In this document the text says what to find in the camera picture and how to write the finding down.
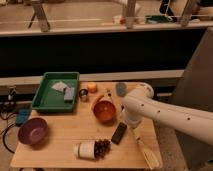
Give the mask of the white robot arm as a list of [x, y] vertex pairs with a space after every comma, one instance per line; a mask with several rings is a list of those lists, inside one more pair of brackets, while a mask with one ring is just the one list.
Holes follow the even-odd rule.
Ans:
[[130, 127], [136, 129], [146, 117], [213, 145], [213, 112], [159, 102], [153, 96], [149, 84], [139, 83], [122, 99], [123, 119]]

